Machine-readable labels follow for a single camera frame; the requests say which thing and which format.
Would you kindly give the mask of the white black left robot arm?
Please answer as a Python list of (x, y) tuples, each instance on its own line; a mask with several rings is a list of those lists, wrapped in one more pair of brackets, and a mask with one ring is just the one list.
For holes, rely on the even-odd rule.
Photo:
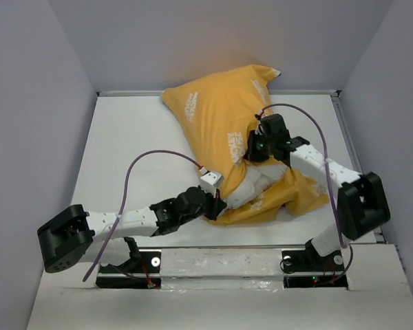
[(219, 190), (210, 193), (199, 186), (124, 214), (87, 212), (80, 204), (68, 206), (37, 230), (44, 270), (51, 274), (67, 270), (99, 243), (108, 248), (112, 239), (158, 237), (199, 217), (216, 220), (225, 208)]

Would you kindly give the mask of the yellow printed pillowcase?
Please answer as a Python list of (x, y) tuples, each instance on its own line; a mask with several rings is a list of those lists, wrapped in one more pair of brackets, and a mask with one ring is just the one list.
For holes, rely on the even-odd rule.
[[(224, 200), (240, 184), (247, 165), (278, 163), (244, 159), (250, 131), (256, 129), (255, 114), (271, 103), (268, 84), (281, 72), (263, 65), (247, 65), (210, 74), (161, 94), (182, 127), (184, 136), (201, 165), (222, 174)], [(287, 168), (284, 176), (260, 196), (237, 209), (228, 209), (213, 221), (218, 226), (272, 221), (281, 207), (301, 216), (329, 202), (324, 188), (298, 170)]]

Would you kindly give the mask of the white pillow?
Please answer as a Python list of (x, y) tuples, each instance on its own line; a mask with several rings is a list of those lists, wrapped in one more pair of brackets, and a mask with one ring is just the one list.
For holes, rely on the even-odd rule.
[(277, 183), (285, 174), (287, 165), (282, 162), (269, 165), (247, 165), (246, 174), (237, 188), (224, 199), (228, 209), (237, 209)]

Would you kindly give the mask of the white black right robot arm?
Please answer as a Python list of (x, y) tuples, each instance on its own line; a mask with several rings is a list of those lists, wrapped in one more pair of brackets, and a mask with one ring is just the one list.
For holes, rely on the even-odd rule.
[(291, 137), (280, 114), (257, 114), (257, 128), (249, 133), (245, 159), (260, 162), (272, 157), (326, 188), (335, 223), (306, 243), (304, 264), (318, 270), (328, 255), (356, 241), (390, 220), (381, 178), (373, 172), (350, 170), (319, 152), (308, 140)]

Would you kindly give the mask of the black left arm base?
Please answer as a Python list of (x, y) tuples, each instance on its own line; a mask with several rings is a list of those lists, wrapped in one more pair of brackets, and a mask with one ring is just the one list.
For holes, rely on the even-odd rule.
[(96, 286), (100, 289), (160, 289), (161, 250), (142, 250), (134, 238), (124, 238), (129, 258), (120, 265), (100, 265)]

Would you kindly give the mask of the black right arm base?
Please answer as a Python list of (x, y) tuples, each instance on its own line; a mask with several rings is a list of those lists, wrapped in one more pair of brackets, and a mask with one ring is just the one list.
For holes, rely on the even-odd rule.
[(279, 268), (285, 289), (348, 288), (341, 250), (320, 256), (310, 241), (300, 250), (282, 250)]

